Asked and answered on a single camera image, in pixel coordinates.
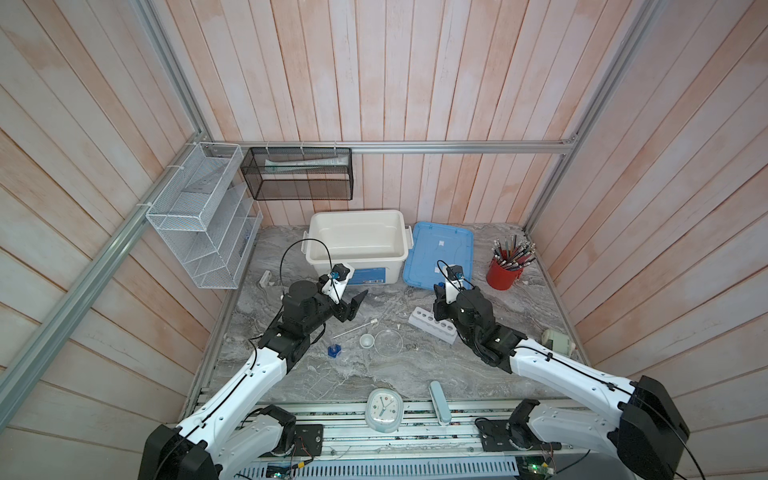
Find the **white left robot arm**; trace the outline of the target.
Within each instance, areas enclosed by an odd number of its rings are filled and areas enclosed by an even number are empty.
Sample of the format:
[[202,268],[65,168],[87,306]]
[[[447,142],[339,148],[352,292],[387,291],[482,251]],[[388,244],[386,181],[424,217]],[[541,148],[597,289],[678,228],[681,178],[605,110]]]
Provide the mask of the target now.
[[320,328],[355,318],[366,293],[342,299],[345,285],[327,275],[293,283],[253,353],[202,407],[175,427],[158,426],[147,438],[141,479],[231,479],[255,458],[289,452],[295,417],[258,401],[303,357]]

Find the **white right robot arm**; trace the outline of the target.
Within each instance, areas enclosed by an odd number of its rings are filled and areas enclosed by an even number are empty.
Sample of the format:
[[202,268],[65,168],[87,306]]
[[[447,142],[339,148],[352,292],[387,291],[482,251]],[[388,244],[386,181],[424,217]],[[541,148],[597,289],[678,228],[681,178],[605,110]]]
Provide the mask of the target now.
[[573,445],[613,456],[642,479],[674,478],[690,430],[659,381],[610,375],[553,352],[497,323],[477,287],[446,281],[434,292],[435,318],[450,321],[486,365],[535,380],[584,407],[564,411],[525,399],[500,425],[504,443],[523,451]]

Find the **blue-based graduated cylinder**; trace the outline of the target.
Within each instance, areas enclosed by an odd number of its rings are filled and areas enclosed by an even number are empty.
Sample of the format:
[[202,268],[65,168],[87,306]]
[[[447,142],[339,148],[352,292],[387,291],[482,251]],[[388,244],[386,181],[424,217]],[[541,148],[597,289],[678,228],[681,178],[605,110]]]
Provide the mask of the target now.
[[331,358],[336,358],[340,355],[342,347],[339,344],[330,345],[327,349],[327,353]]

